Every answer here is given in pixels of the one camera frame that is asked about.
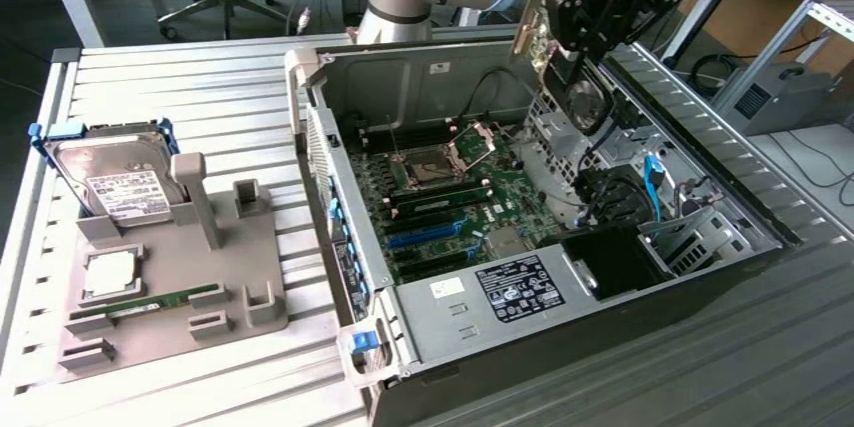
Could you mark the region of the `graphics card with fan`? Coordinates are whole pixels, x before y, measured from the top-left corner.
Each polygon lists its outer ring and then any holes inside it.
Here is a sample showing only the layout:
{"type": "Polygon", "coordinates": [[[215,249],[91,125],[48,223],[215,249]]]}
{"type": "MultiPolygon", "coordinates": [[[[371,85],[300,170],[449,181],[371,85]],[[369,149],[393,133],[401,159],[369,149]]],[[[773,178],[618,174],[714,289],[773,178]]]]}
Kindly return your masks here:
{"type": "Polygon", "coordinates": [[[587,52],[567,50],[559,43],[550,21],[547,0],[526,0],[511,44],[509,61],[529,61],[541,90],[567,115],[575,128],[591,136],[606,123],[614,99],[587,52]]]}

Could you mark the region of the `large brown wooden box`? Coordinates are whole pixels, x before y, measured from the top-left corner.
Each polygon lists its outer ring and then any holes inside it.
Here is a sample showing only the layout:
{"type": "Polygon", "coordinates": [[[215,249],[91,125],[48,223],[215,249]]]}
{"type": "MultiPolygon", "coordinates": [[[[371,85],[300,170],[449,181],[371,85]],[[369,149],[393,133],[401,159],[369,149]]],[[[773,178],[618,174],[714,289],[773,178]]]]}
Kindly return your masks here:
{"type": "Polygon", "coordinates": [[[758,54],[804,0],[722,0],[682,60],[711,53],[758,54]]]}

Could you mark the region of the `grey metal cabinet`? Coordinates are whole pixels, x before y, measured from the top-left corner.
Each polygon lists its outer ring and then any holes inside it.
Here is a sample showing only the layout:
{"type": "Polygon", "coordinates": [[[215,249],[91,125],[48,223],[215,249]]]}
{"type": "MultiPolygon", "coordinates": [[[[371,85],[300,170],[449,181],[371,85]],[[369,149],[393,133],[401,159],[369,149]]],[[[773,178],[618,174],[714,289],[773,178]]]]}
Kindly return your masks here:
{"type": "Polygon", "coordinates": [[[854,119],[854,81],[798,62],[772,64],[722,116],[745,136],[845,124],[854,119]]]}

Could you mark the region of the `green motherboard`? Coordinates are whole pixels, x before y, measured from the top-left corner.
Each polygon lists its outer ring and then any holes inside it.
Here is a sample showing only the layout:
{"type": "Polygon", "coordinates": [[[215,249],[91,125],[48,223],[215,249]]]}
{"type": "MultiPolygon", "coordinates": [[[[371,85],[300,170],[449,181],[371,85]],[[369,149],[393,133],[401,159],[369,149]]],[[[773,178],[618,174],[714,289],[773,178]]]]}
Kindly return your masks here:
{"type": "MultiPolygon", "coordinates": [[[[538,196],[535,183],[525,171],[522,149],[515,145],[510,133],[498,123],[482,120],[474,122],[481,122],[490,128],[495,138],[495,152],[469,172],[458,171],[462,175],[458,182],[426,190],[402,190],[397,185],[390,168],[390,158],[395,152],[389,131],[362,130],[355,141],[349,145],[349,160],[355,181],[383,258],[398,283],[414,282],[455,269],[498,260],[489,251],[485,236],[501,227],[513,226],[526,239],[531,250],[546,237],[563,230],[555,214],[538,196]],[[463,208],[449,209],[409,219],[391,219],[391,199],[401,196],[409,197],[434,189],[453,190],[459,185],[490,186],[494,194],[487,201],[463,208]],[[459,220],[466,220],[466,224],[462,233],[454,237],[395,249],[386,246],[387,239],[394,235],[418,232],[459,220]],[[423,250],[442,254],[463,249],[470,251],[473,258],[457,265],[425,270],[399,270],[393,261],[393,254],[406,250],[423,250]]],[[[449,142],[471,123],[461,125],[449,121],[430,128],[395,129],[399,151],[406,152],[427,146],[443,146],[447,149],[449,142]]]]}

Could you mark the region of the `CPU socket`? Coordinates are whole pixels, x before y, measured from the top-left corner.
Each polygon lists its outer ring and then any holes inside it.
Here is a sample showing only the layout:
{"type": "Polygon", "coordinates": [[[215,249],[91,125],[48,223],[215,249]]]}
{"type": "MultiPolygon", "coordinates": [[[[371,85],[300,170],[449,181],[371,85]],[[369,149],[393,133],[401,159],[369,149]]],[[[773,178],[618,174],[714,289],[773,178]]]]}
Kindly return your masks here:
{"type": "Polygon", "coordinates": [[[427,146],[394,154],[390,168],[402,190],[426,190],[462,179],[443,146],[427,146]]]}

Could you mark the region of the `black RAM stick with label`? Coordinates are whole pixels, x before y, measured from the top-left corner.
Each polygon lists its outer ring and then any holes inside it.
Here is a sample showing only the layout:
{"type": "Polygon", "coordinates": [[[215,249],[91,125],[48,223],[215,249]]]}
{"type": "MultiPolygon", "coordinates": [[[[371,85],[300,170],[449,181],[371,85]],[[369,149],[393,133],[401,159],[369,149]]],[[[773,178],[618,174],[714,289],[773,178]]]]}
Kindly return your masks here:
{"type": "Polygon", "coordinates": [[[479,204],[490,199],[494,189],[490,186],[457,186],[453,190],[425,191],[390,200],[393,220],[409,219],[449,209],[479,204]]]}

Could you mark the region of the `silver chipset heatsink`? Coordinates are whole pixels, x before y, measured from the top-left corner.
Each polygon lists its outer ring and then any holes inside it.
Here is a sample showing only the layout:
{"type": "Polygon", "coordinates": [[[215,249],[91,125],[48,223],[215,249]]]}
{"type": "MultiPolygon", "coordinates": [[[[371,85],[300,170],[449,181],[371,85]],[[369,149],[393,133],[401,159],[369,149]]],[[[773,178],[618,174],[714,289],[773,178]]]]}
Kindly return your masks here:
{"type": "Polygon", "coordinates": [[[491,255],[502,259],[531,250],[526,239],[513,226],[505,226],[491,231],[485,236],[486,244],[491,255]]]}

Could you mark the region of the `blue expansion slot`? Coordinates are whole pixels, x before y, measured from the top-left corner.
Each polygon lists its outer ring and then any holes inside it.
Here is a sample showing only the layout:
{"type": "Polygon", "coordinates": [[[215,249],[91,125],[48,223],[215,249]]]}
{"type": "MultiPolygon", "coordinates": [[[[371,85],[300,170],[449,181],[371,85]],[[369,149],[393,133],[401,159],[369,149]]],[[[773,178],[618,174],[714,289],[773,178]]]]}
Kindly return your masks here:
{"type": "Polygon", "coordinates": [[[465,224],[466,220],[459,220],[418,232],[394,235],[387,239],[386,246],[390,249],[395,249],[438,239],[454,237],[462,233],[465,224]]]}

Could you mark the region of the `black office chair base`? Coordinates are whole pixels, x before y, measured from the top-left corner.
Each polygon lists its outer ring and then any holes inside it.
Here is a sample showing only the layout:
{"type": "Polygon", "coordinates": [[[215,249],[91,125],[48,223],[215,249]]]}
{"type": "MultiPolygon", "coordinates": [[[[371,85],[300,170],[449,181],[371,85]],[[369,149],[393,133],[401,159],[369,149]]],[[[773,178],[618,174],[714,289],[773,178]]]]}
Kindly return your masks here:
{"type": "Polygon", "coordinates": [[[220,11],[222,37],[224,40],[232,38],[232,19],[239,9],[279,22],[286,35],[292,34],[296,28],[296,21],[292,19],[291,14],[280,10],[284,4],[278,0],[263,0],[262,3],[256,3],[252,0],[192,0],[190,4],[168,12],[162,12],[163,0],[152,0],[152,6],[156,10],[156,23],[160,35],[168,41],[176,41],[180,38],[174,26],[176,22],[186,21],[194,15],[212,10],[220,11]]]}

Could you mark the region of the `black expansion slot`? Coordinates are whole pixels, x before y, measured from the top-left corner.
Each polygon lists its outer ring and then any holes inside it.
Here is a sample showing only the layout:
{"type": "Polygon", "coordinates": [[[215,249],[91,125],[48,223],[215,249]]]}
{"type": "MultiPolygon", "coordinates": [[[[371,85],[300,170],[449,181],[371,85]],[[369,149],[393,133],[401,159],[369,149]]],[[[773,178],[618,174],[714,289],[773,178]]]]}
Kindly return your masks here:
{"type": "Polygon", "coordinates": [[[434,254],[423,250],[406,250],[393,254],[393,261],[399,270],[425,270],[447,265],[466,263],[473,258],[467,249],[434,254]]]}

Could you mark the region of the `open black PC case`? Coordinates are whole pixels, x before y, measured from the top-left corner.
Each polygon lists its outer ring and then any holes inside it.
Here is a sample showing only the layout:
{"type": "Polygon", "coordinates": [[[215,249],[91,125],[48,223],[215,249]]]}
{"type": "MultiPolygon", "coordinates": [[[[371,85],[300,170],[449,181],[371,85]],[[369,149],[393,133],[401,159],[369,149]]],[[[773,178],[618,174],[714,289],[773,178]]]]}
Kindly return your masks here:
{"type": "Polygon", "coordinates": [[[370,427],[413,427],[430,417],[562,369],[583,357],[682,320],[796,244],[793,231],[715,157],[689,122],[711,120],[673,75],[638,45],[590,61],[615,79],[673,145],[673,219],[715,208],[755,253],[677,277],[641,240],[643,224],[609,222],[550,235],[598,282],[591,314],[439,365],[417,358],[411,334],[349,160],[358,133],[423,129],[449,121],[498,123],[522,149],[525,121],[541,89],[529,61],[509,61],[513,41],[471,39],[367,48],[304,47],[284,57],[290,114],[311,179],[310,204],[324,259],[341,278],[346,311],[338,348],[349,381],[367,404],[370,427]],[[351,353],[351,335],[375,331],[381,346],[351,353]]]}

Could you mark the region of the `hard disk with blue caddy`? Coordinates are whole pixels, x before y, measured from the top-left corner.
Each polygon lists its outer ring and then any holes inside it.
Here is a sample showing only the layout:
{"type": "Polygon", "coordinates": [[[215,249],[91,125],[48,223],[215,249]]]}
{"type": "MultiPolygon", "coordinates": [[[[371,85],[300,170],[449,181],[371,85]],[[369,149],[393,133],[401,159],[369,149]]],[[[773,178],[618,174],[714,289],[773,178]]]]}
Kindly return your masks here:
{"type": "Polygon", "coordinates": [[[28,137],[86,216],[108,216],[130,228],[171,220],[171,207],[188,201],[170,174],[179,147],[167,118],[92,126],[34,123],[28,137]]]}

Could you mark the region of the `green RAM stick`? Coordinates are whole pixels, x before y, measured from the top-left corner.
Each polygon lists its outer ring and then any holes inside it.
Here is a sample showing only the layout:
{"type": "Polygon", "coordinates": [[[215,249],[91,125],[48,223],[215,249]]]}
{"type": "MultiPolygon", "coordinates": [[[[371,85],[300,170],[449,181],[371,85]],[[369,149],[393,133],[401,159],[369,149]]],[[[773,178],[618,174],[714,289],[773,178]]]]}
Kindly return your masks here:
{"type": "Polygon", "coordinates": [[[103,306],[83,308],[68,314],[68,320],[76,321],[98,315],[114,316],[116,313],[146,313],[166,308],[179,307],[190,303],[190,297],[196,294],[214,292],[219,289],[218,284],[206,284],[172,293],[143,297],[127,301],[120,301],[103,306]]]}

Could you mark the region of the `silver CPU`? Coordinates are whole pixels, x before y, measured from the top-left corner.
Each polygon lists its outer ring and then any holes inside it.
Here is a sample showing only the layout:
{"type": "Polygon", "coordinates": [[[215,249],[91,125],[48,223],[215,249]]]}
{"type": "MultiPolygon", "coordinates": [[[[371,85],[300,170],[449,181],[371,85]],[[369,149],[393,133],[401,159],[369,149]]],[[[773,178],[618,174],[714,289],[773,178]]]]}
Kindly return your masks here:
{"type": "Polygon", "coordinates": [[[136,255],[122,251],[91,257],[84,291],[92,296],[120,292],[135,281],[136,255]]]}

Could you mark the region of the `silver disk bay bracket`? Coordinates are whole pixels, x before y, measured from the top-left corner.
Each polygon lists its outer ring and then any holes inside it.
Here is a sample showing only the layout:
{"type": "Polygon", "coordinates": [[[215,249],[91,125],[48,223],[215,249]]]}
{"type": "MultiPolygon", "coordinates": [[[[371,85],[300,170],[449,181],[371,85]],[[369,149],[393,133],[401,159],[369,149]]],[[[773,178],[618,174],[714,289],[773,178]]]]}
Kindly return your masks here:
{"type": "Polygon", "coordinates": [[[681,218],[639,227],[641,240],[665,272],[677,277],[755,253],[726,216],[705,207],[681,218]]]}

